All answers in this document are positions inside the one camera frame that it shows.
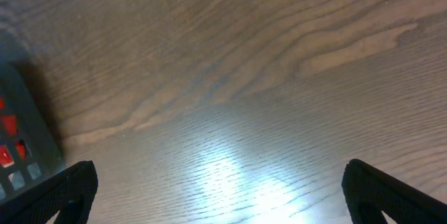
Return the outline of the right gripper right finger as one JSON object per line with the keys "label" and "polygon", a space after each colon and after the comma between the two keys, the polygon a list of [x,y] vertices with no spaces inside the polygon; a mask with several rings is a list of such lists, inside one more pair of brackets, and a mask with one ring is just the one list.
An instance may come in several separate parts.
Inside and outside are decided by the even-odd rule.
{"label": "right gripper right finger", "polygon": [[446,204],[359,159],[345,167],[342,190],[354,224],[445,223]]}

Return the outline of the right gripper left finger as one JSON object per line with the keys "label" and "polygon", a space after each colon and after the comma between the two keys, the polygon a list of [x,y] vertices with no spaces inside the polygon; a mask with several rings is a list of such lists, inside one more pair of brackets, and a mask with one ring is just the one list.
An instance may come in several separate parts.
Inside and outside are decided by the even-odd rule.
{"label": "right gripper left finger", "polygon": [[80,161],[1,204],[1,222],[85,224],[98,190],[92,161]]}

